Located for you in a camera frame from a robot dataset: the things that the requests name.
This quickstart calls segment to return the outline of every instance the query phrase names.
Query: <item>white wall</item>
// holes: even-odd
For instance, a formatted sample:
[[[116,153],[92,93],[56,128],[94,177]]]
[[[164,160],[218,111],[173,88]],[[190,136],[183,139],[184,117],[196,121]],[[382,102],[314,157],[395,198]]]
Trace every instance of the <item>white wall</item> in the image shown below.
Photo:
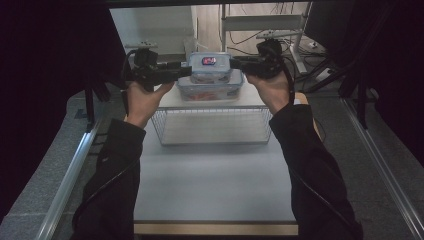
[[[159,48],[152,50],[159,54],[185,54],[183,39],[195,34],[196,16],[191,6],[110,11],[124,46],[149,41],[158,44]]]

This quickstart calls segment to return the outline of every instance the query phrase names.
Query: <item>person's left hand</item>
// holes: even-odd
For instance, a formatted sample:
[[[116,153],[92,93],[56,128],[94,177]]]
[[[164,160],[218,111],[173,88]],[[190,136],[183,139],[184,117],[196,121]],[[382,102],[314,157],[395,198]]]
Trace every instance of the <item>person's left hand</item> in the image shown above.
[[[156,91],[147,92],[137,82],[132,82],[127,89],[128,116],[126,122],[144,128],[155,114],[162,97],[171,90],[175,82],[162,84]]]

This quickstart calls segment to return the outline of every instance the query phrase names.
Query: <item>person's right hand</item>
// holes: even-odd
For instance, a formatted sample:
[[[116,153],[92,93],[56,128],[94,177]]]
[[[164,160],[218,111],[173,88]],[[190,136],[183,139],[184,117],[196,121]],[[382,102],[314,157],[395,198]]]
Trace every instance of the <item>person's right hand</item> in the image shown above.
[[[259,96],[272,115],[289,103],[289,84],[283,71],[271,79],[246,75],[247,81],[258,90]]]

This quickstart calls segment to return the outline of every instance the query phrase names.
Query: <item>wire basket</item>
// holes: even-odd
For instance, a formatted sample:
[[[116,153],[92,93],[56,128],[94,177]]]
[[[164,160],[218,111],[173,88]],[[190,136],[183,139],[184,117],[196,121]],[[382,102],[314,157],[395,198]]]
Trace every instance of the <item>wire basket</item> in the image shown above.
[[[159,108],[152,117],[162,145],[268,143],[271,135],[266,107]]]

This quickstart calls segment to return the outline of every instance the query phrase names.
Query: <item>black jacket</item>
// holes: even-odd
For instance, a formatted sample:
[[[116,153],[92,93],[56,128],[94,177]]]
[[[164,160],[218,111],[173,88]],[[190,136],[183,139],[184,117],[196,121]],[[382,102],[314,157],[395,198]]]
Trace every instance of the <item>black jacket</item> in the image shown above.
[[[270,126],[290,169],[292,209],[299,225],[299,237],[349,240],[355,239],[353,230],[362,238],[362,229],[347,200],[338,165],[313,127],[310,106],[286,106],[274,115]],[[97,171],[84,189],[83,202],[89,200],[80,206],[81,215],[75,219],[77,225],[72,240],[133,239],[133,211],[140,181],[139,158],[145,134],[131,124],[112,120],[108,139],[99,154]],[[95,194],[121,172],[124,173],[107,190]],[[318,192],[330,207],[308,187]],[[342,215],[347,224],[337,214]]]

